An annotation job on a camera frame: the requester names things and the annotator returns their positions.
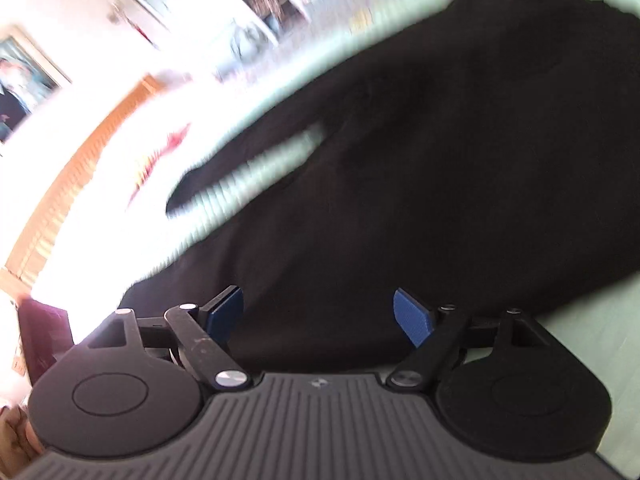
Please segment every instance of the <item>logo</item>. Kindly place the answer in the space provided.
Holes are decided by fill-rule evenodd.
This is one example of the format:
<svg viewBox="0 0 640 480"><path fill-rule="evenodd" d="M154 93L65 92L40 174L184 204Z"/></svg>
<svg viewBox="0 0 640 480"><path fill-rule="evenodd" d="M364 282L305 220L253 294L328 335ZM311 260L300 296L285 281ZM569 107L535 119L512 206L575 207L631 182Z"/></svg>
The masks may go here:
<svg viewBox="0 0 640 480"><path fill-rule="evenodd" d="M323 379L322 377L318 377L317 379L314 379L313 381L311 381L309 384L311 384L314 388L317 388L318 390L320 390L321 388L328 386L329 381L327 381L326 379Z"/></svg>

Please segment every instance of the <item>white wall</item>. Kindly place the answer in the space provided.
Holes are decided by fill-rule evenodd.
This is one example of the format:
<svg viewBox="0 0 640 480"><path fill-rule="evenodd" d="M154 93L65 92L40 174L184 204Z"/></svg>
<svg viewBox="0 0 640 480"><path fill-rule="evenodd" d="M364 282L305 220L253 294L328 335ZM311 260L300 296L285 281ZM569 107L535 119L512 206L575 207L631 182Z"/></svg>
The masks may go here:
<svg viewBox="0 0 640 480"><path fill-rule="evenodd" d="M3 1L0 30L20 25L72 85L18 128L0 158L0 262L86 136L146 72L164 64L132 28L107 20L111 0ZM26 182L25 168L32 170Z"/></svg>

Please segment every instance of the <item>black round pad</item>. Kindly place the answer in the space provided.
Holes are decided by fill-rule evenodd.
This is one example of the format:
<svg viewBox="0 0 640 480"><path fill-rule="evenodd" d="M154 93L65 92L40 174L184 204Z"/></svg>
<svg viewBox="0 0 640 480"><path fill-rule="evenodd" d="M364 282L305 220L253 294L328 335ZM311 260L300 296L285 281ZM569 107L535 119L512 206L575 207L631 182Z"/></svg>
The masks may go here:
<svg viewBox="0 0 640 480"><path fill-rule="evenodd" d="M519 462L595 451L611 413L603 384L558 348L511 348L465 364L440 383L436 403L464 442Z"/></svg>
<svg viewBox="0 0 640 480"><path fill-rule="evenodd" d="M73 392L74 404L89 415L118 416L145 402L149 387L129 374L98 374L86 378Z"/></svg>
<svg viewBox="0 0 640 480"><path fill-rule="evenodd" d="M198 415L195 379L129 337L120 347L82 342L38 381L30 417L46 445L86 458L130 456L164 444Z"/></svg>

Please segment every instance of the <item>red object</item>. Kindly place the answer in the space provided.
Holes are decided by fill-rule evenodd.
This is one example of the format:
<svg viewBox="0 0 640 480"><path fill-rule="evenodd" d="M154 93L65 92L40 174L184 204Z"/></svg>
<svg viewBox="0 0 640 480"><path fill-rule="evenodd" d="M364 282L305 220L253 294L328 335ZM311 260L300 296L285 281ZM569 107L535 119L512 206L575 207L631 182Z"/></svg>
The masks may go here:
<svg viewBox="0 0 640 480"><path fill-rule="evenodd" d="M187 133L189 132L190 127L191 127L191 123L187 124L179 132L174 132L172 134L169 134L167 138L166 146L161 150L157 150L153 152L153 154L148 158L145 164L144 170L140 175L140 180L136 183L136 190L133 192L133 194L131 195L131 198L129 199L129 205L131 204L131 202L133 202L133 199L136 197L136 195L140 191L140 188L144 186L149 176L151 176L151 173L154 170L154 167L156 166L156 163L158 162L158 160L160 160L161 157L175 151L175 149L182 144L182 141L184 140L184 137L187 136Z"/></svg>
<svg viewBox="0 0 640 480"><path fill-rule="evenodd" d="M30 297L18 301L22 352L33 386L74 345L66 310Z"/></svg>

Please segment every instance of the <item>circular pad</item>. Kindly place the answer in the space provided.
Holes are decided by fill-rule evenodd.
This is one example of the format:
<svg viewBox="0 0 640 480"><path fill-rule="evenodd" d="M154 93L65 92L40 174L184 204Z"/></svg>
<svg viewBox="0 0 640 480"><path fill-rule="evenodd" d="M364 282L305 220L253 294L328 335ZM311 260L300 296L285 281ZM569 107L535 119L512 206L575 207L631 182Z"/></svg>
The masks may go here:
<svg viewBox="0 0 640 480"><path fill-rule="evenodd" d="M463 442L518 462L595 451L609 423L603 384L568 352L511 348L453 370L436 403Z"/></svg>
<svg viewBox="0 0 640 480"><path fill-rule="evenodd" d="M74 403L89 415L116 416L145 402L149 387L129 374L99 374L86 378L73 392Z"/></svg>

